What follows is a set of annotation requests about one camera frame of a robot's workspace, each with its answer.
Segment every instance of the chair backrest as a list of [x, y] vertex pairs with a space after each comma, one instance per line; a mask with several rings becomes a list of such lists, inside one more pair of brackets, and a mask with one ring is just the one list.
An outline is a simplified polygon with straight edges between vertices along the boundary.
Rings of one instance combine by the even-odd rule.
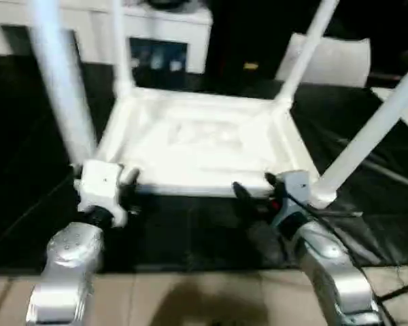
[[[298, 59], [306, 36], [294, 33], [279, 66], [276, 79], [286, 80]], [[302, 82], [362, 88], [371, 66], [369, 39], [344, 41], [323, 37], [318, 44]]]

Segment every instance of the white plastic chair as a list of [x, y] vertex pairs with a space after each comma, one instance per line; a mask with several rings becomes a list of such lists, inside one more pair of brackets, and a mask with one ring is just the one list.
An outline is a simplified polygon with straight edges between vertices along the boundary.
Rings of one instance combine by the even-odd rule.
[[322, 0], [303, 49], [273, 101], [138, 88], [131, 76], [120, 0], [112, 1], [116, 103], [98, 147], [71, 47], [61, 38], [55, 0], [31, 0], [37, 59], [74, 164], [89, 158], [140, 168], [141, 191], [233, 196], [238, 181], [260, 196], [263, 172], [309, 171], [310, 204], [322, 208], [397, 123], [408, 103], [408, 74], [320, 177], [290, 115], [293, 96], [338, 0]]

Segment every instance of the white clamp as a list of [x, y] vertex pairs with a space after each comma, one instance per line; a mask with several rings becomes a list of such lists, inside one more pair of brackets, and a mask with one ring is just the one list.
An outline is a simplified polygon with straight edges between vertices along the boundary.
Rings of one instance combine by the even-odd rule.
[[119, 203], [121, 172], [119, 164], [85, 161], [82, 178], [74, 183], [80, 195], [79, 212], [84, 212], [91, 206], [103, 207], [114, 216], [114, 227], [124, 226], [127, 223], [127, 213]]

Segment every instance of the tiled floor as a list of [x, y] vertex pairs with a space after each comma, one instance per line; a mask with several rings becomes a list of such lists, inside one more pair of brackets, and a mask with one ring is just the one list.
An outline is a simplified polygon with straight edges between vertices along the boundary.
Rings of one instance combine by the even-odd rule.
[[[401, 286], [394, 268], [367, 274], [378, 294]], [[408, 282], [408, 268], [400, 271]], [[3, 302], [0, 326], [21, 326], [36, 278], [18, 278]], [[0, 295], [6, 289], [0, 277]], [[310, 282], [301, 272], [138, 274], [97, 276], [90, 326], [325, 325]], [[387, 304], [408, 322], [408, 295]]]

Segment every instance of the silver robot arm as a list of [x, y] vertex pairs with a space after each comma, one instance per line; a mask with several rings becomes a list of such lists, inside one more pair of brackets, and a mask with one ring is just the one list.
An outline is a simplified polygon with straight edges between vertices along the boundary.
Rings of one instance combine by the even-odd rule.
[[101, 262], [102, 229], [73, 222], [47, 246], [47, 264], [33, 289], [27, 325], [83, 325], [90, 279]]
[[369, 281], [333, 234], [302, 213], [288, 216], [279, 231], [310, 279], [328, 325], [381, 325]]
[[270, 206], [277, 207], [267, 219], [258, 213], [246, 189], [233, 184], [243, 214], [253, 216], [243, 216], [243, 222], [246, 221], [247, 235], [258, 251], [274, 263], [281, 262], [277, 235], [282, 237], [289, 254], [310, 279], [328, 325], [383, 325], [371, 285], [354, 266], [343, 243], [287, 196], [307, 204], [308, 173], [292, 171], [278, 177], [267, 173], [265, 177], [274, 187]]
[[118, 164], [89, 160], [83, 166], [82, 178], [75, 180], [83, 218], [48, 243], [47, 264], [29, 301], [28, 326], [85, 325], [93, 293], [91, 278], [101, 267], [103, 232], [125, 225], [120, 197], [134, 189], [138, 171], [124, 178], [124, 184], [121, 174]]

